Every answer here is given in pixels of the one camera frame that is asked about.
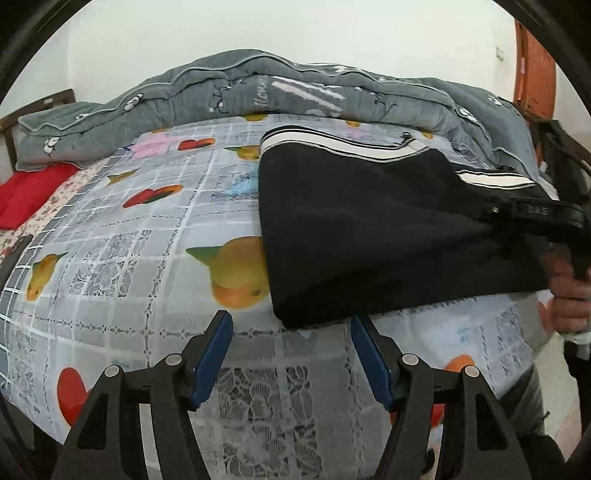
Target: orange door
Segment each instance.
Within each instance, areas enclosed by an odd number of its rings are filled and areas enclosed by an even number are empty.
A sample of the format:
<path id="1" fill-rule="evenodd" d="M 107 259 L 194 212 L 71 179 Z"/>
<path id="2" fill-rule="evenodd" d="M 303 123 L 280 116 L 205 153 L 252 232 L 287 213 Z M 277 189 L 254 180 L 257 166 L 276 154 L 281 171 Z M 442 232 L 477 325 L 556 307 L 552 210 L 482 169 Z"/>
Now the orange door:
<path id="1" fill-rule="evenodd" d="M 517 28 L 517 79 L 514 102 L 540 118 L 552 118 L 556 99 L 556 63 L 523 25 Z"/>

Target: black clamp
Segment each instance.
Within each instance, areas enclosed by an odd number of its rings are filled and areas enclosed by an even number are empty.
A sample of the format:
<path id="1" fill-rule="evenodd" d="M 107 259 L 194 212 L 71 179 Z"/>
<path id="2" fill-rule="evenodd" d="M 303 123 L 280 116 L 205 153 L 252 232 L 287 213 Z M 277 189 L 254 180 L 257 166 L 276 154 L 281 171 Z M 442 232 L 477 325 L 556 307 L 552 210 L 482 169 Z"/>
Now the black clamp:
<path id="1" fill-rule="evenodd" d="M 531 479 L 509 420 L 476 367 L 431 368 L 402 354 L 368 316 L 353 317 L 350 329 L 376 400 L 397 412 L 374 480 L 420 478 L 434 403 L 445 404 L 437 480 Z"/>
<path id="2" fill-rule="evenodd" d="M 232 335 L 232 316 L 220 310 L 182 353 L 134 372 L 107 367 L 66 439 L 52 480 L 147 480 L 140 403 L 151 406 L 163 478 L 209 480 L 187 411 L 209 398 Z"/>

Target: blue gripper pad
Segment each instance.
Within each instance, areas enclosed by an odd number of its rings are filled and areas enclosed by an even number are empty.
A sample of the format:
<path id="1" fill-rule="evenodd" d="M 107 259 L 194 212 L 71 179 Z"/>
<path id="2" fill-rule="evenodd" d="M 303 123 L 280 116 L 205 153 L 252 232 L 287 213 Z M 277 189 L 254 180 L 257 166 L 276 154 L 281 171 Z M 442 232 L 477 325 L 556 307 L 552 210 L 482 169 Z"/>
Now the blue gripper pad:
<path id="1" fill-rule="evenodd" d="M 375 399 L 384 406 L 386 411 L 392 411 L 394 408 L 392 377 L 382 355 L 359 316 L 355 315 L 351 318 L 350 328 L 351 340 Z"/>
<path id="2" fill-rule="evenodd" d="M 195 408 L 199 408 L 212 394 L 223 359 L 226 356 L 228 347 L 230 347 L 233 333 L 234 322 L 232 321 L 232 315 L 225 312 L 219 326 L 213 333 L 212 339 L 205 347 L 200 362 L 193 371 L 195 386 L 191 395 L 191 402 Z"/>

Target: tile floor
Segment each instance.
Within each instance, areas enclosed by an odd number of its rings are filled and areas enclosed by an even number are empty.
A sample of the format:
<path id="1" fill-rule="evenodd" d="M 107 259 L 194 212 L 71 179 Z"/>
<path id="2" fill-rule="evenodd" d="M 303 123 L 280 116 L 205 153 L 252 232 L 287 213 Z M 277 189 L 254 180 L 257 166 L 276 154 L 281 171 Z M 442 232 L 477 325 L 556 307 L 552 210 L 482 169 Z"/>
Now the tile floor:
<path id="1" fill-rule="evenodd" d="M 552 337 L 535 364 L 540 372 L 544 408 L 550 412 L 545 421 L 546 433 L 568 457 L 580 439 L 581 429 L 577 384 L 569 374 L 562 345 L 562 337 Z"/>

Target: white wall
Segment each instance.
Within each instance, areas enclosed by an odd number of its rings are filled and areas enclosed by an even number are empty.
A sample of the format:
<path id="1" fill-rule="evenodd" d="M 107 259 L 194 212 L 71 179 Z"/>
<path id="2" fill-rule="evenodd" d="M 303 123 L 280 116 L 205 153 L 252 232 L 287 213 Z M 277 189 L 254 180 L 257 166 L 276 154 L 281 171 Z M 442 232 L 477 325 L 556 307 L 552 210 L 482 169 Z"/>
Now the white wall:
<path id="1" fill-rule="evenodd" d="M 233 48 L 435 76 L 513 98 L 515 25 L 492 0 L 93 0 L 70 22 L 69 86 L 80 100 L 106 102 Z"/>
<path id="2" fill-rule="evenodd" d="M 591 116 L 579 94 L 559 67 L 556 67 L 554 118 L 560 121 L 571 137 L 591 151 Z"/>
<path id="3" fill-rule="evenodd" d="M 66 90 L 68 83 L 68 23 L 35 54 L 18 76 L 0 105 L 0 118 L 52 93 Z"/>

